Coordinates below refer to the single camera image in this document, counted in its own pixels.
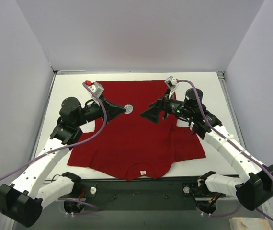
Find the round painted brooch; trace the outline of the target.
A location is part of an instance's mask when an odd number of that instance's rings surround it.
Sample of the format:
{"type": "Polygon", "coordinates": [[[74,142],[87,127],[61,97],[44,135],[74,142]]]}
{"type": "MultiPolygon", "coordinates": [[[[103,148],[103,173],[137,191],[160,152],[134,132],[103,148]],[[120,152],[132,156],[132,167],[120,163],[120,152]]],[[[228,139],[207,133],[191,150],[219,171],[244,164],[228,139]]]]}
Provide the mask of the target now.
{"type": "Polygon", "coordinates": [[[133,111],[133,106],[130,104],[127,104],[124,106],[124,109],[125,109],[125,114],[130,114],[133,111]]]}

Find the red t-shirt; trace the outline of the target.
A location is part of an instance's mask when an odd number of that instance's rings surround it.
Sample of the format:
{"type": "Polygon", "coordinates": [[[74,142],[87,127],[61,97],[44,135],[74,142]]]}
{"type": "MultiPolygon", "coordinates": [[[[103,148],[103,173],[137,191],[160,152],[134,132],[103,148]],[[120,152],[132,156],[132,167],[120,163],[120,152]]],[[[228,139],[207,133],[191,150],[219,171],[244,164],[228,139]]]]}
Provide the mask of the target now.
{"type": "Polygon", "coordinates": [[[84,144],[73,148],[69,166],[89,167],[130,181],[141,176],[157,179],[175,162],[205,157],[198,137],[177,126],[175,117],[169,116],[157,124],[141,117],[166,92],[164,81],[103,81],[102,86],[107,100],[130,104],[133,111],[106,125],[101,119],[96,120],[98,136],[82,134],[84,144]]]}

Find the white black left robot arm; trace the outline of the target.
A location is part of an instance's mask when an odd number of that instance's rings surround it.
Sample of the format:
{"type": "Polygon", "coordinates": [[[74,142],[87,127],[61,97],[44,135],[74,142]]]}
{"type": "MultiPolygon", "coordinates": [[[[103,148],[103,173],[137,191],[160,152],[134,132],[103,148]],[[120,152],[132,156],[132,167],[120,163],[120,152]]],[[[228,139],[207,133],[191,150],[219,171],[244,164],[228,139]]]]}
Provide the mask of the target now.
{"type": "Polygon", "coordinates": [[[82,135],[81,125],[102,118],[109,122],[133,107],[116,105],[100,96],[82,106],[75,97],[66,98],[60,117],[43,150],[33,163],[10,185],[0,186],[0,212],[25,227],[32,226],[43,209],[63,195],[76,197],[81,193],[80,178],[66,172],[54,184],[42,184],[58,162],[73,148],[82,135]]]}

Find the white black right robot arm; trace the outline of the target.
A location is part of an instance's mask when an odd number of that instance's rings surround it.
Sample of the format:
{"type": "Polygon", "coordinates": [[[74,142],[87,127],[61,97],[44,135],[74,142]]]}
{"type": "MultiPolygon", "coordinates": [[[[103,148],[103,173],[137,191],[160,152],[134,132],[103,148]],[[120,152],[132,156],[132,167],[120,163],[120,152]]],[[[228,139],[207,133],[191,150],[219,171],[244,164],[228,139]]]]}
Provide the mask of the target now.
{"type": "Polygon", "coordinates": [[[160,113],[164,112],[164,118],[174,115],[187,122],[190,130],[214,147],[237,174],[237,177],[230,177],[209,171],[198,178],[197,192],[236,197],[246,209],[255,210],[273,197],[273,165],[265,166],[249,155],[228,133],[222,122],[202,103],[198,104],[202,97],[200,89],[188,89],[184,101],[179,101],[170,96],[170,90],[167,90],[140,116],[158,123],[160,113]]]}

